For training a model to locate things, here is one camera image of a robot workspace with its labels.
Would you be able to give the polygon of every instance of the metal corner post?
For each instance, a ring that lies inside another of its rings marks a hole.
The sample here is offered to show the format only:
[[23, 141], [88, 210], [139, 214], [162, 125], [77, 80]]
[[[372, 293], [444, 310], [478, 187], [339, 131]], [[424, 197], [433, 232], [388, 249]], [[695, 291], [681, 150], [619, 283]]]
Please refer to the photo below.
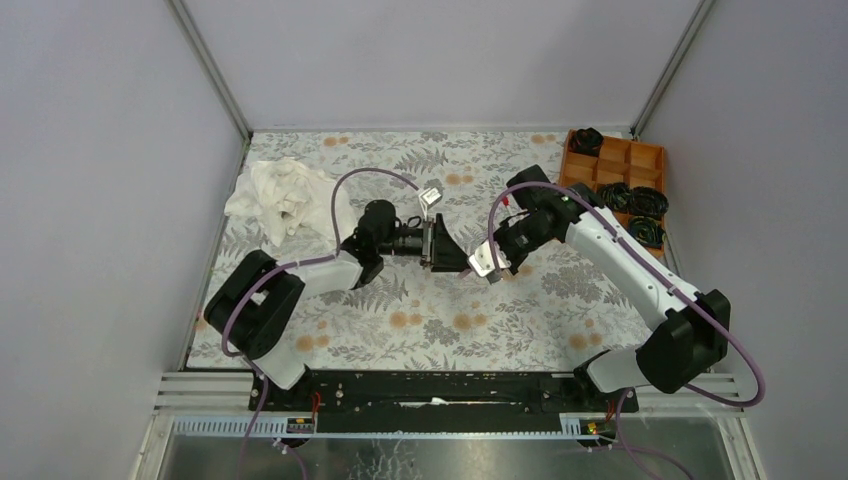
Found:
[[[247, 153], [250, 151], [250, 139], [245, 139], [242, 141], [242, 147], [239, 154], [238, 161], [233, 162], [233, 170], [228, 174], [229, 185], [226, 188], [227, 197], [229, 197], [236, 188], [236, 181], [238, 180], [238, 176], [241, 173], [242, 168], [244, 167], [245, 162], [247, 162]], [[192, 310], [192, 317], [189, 321], [186, 322], [186, 330], [183, 334], [183, 342], [182, 347], [179, 351], [179, 356], [170, 363], [175, 368], [185, 368], [186, 363], [188, 362], [188, 356], [191, 353], [191, 345], [194, 342], [194, 324], [196, 320], [196, 315], [200, 313], [201, 309], [204, 306], [204, 300], [206, 299], [206, 290], [209, 288], [209, 282], [212, 281], [212, 270], [215, 267], [215, 261], [218, 258], [218, 250], [221, 248], [221, 239], [224, 235], [224, 229], [227, 226], [227, 216], [224, 215], [223, 208], [221, 210], [221, 216], [218, 221], [218, 226], [215, 228], [215, 233], [211, 238], [214, 239], [212, 242], [212, 246], [207, 254], [206, 258], [206, 268], [203, 270], [204, 276], [203, 281], [200, 282], [200, 288], [198, 289], [197, 296], [194, 301], [194, 309]]]
[[686, 28], [683, 30], [680, 40], [677, 41], [677, 45], [674, 47], [671, 57], [668, 59], [665, 68], [663, 68], [662, 74], [660, 74], [660, 78], [657, 79], [657, 83], [654, 85], [654, 89], [651, 91], [648, 101], [645, 102], [645, 105], [639, 112], [639, 116], [636, 117], [636, 121], [634, 121], [633, 125], [630, 126], [630, 134], [634, 138], [639, 138], [642, 135], [645, 127], [651, 120], [651, 116], [657, 109], [657, 105], [659, 105], [660, 100], [662, 100], [663, 95], [665, 95], [665, 91], [668, 89], [669, 84], [671, 84], [671, 81], [674, 79], [677, 69], [680, 68], [680, 64], [686, 57], [686, 53], [689, 52], [689, 47], [692, 46], [692, 42], [698, 36], [698, 32], [707, 20], [707, 17], [712, 11], [715, 3], [716, 0], [700, 0], [698, 2], [698, 6], [695, 7], [695, 12], [692, 13], [692, 18], [690, 18], [689, 23], [686, 24]]
[[172, 15], [174, 16], [174, 21], [177, 22], [180, 30], [182, 30], [185, 35], [186, 41], [189, 46], [191, 46], [198, 62], [200, 62], [200, 66], [206, 73], [206, 77], [212, 84], [212, 88], [221, 100], [221, 104], [224, 106], [224, 109], [226, 109], [233, 125], [239, 131], [242, 139], [249, 141], [251, 131], [247, 124], [247, 120], [245, 120], [238, 103], [236, 103], [232, 92], [229, 87], [227, 87], [227, 82], [224, 81], [224, 76], [221, 74], [221, 70], [215, 63], [215, 59], [212, 58], [212, 54], [209, 52], [209, 47], [207, 47], [206, 42], [203, 41], [203, 37], [200, 35], [200, 31], [198, 31], [197, 25], [195, 25], [191, 12], [189, 12], [185, 2], [183, 0], [165, 0], [165, 3], [171, 10]]

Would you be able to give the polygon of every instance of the red wire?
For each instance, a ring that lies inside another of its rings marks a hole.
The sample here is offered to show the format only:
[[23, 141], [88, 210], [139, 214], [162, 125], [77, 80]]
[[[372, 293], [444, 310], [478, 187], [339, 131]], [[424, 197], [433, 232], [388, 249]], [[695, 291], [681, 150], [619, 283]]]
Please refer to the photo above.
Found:
[[615, 407], [613, 407], [611, 401], [607, 401], [607, 418], [604, 419], [604, 422], [609, 422], [613, 415], [615, 415]]
[[315, 415], [321, 407], [321, 394], [315, 392], [312, 394], [312, 428], [315, 428]]

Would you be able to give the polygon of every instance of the aluminum frame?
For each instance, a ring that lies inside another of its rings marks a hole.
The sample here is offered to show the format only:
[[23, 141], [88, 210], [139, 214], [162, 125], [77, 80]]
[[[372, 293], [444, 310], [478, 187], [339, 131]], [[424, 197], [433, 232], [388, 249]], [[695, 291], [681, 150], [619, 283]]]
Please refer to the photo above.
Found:
[[168, 5], [171, 15], [173, 15], [174, 21], [177, 22], [180, 30], [182, 30], [186, 43], [189, 44], [195, 57], [197, 57], [197, 61], [200, 62], [203, 72], [206, 73], [209, 83], [218, 95], [218, 99], [221, 100], [221, 104], [227, 111], [227, 115], [229, 115], [230, 120], [233, 122], [233, 126], [236, 127], [243, 140], [249, 141], [252, 130], [244, 118], [244, 114], [242, 114], [233, 93], [227, 86], [224, 75], [221, 74], [221, 69], [218, 68], [218, 64], [215, 63], [209, 47], [206, 46], [203, 36], [197, 29], [194, 18], [191, 16], [191, 12], [189, 12], [185, 2], [183, 0], [165, 0], [165, 3]]
[[[739, 390], [733, 375], [709, 373], [699, 376], [694, 382], [714, 393], [729, 398], [738, 398]], [[245, 424], [253, 412], [247, 408], [253, 388], [253, 374], [249, 371], [236, 372], [169, 372], [163, 375], [156, 399], [154, 414], [144, 446], [139, 452], [139, 461], [131, 479], [155, 480], [165, 462], [174, 427], [182, 419], [203, 417], [234, 424]], [[710, 417], [721, 433], [731, 469], [736, 479], [765, 480], [759, 454], [751, 437], [748, 420], [741, 408], [727, 407], [707, 400], [689, 390], [682, 389], [673, 395], [657, 391], [653, 387], [638, 387], [640, 410], [622, 414], [629, 418], [693, 418]], [[262, 418], [309, 416], [309, 412], [268, 412]], [[575, 412], [562, 414], [564, 431], [566, 424], [574, 419], [597, 418], [597, 412]], [[380, 438], [412, 438], [416, 434], [379, 434]], [[321, 435], [338, 438], [371, 438], [369, 434]], [[494, 434], [487, 438], [557, 440], [557, 433]], [[450, 438], [481, 438], [481, 434], [454, 434]]]
[[[244, 140], [242, 142], [242, 149], [240, 156], [237, 162], [233, 164], [233, 170], [229, 175], [229, 184], [227, 185], [227, 193], [232, 194], [233, 190], [236, 188], [236, 181], [238, 180], [239, 173], [241, 173], [242, 168], [244, 167], [244, 163], [247, 160], [247, 153], [250, 151], [250, 140]], [[228, 218], [224, 215], [224, 212], [221, 212], [221, 217], [218, 220], [218, 226], [215, 229], [214, 239], [212, 248], [208, 253], [206, 258], [206, 268], [204, 270], [203, 279], [200, 282], [200, 289], [197, 292], [197, 296], [195, 296], [194, 300], [194, 309], [192, 310], [192, 317], [186, 322], [186, 330], [183, 333], [183, 341], [178, 352], [178, 356], [176, 358], [171, 359], [168, 365], [171, 365], [171, 368], [174, 369], [182, 369], [185, 368], [186, 362], [188, 361], [188, 355], [190, 353], [191, 344], [194, 342], [194, 324], [195, 320], [197, 320], [197, 314], [203, 308], [203, 301], [206, 299], [206, 292], [209, 289], [209, 282], [212, 281], [212, 269], [215, 267], [215, 261], [218, 258], [218, 251], [221, 249], [221, 240], [224, 236], [224, 229], [227, 226]]]
[[642, 107], [642, 110], [639, 112], [636, 120], [630, 126], [630, 135], [632, 135], [633, 138], [638, 139], [642, 135], [645, 127], [651, 120], [651, 116], [653, 116], [654, 111], [657, 109], [657, 105], [659, 105], [660, 100], [662, 100], [662, 97], [668, 89], [668, 86], [674, 79], [677, 69], [680, 68], [680, 64], [683, 63], [683, 59], [686, 58], [686, 54], [689, 52], [689, 47], [692, 46], [692, 42], [694, 42], [695, 38], [698, 36], [698, 32], [709, 17], [715, 3], [716, 0], [701, 0], [698, 2], [698, 6], [695, 7], [695, 11], [692, 13], [692, 18], [690, 18], [689, 23], [686, 24], [686, 28], [683, 30], [680, 40], [677, 41], [677, 45], [674, 47], [671, 57], [669, 57], [665, 68], [663, 68], [663, 71], [660, 74], [660, 78], [657, 79], [657, 83], [654, 85], [654, 89], [651, 91], [648, 101], [645, 102], [645, 105]]

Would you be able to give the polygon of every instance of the white towel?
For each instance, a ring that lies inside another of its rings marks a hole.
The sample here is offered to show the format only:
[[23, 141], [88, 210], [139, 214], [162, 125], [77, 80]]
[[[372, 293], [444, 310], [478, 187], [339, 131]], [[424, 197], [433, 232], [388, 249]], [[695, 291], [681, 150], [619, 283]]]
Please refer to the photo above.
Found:
[[[284, 157], [276, 162], [256, 161], [236, 180], [224, 213], [234, 217], [254, 217], [268, 240], [279, 247], [287, 235], [301, 225], [335, 241], [330, 219], [330, 198], [336, 180], [322, 170]], [[336, 194], [336, 220], [340, 239], [356, 227], [356, 215], [344, 187]]]

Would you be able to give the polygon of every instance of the fern pattern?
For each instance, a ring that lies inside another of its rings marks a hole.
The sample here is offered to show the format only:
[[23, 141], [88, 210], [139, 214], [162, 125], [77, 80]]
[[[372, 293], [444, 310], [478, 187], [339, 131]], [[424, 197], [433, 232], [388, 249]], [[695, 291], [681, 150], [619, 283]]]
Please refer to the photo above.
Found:
[[[393, 169], [442, 191], [433, 211], [444, 215], [454, 240], [470, 252], [483, 241], [491, 201], [509, 178], [532, 164], [556, 178], [564, 139], [565, 132], [258, 132], [246, 162], [285, 155], [332, 176], [364, 166]], [[357, 211], [383, 198], [401, 219], [420, 214], [414, 194], [398, 180], [362, 174], [345, 188]], [[518, 211], [501, 205], [495, 221]], [[254, 220], [228, 219], [206, 301], [252, 250], [287, 262], [333, 248], [310, 230], [274, 247]], [[281, 341], [311, 368], [570, 370], [606, 347], [648, 335], [624, 295], [558, 242], [494, 285], [473, 275], [429, 273], [417, 263], [386, 258], [383, 271], [363, 288], [301, 299]], [[187, 365], [244, 368], [221, 353], [220, 343], [200, 316]]]

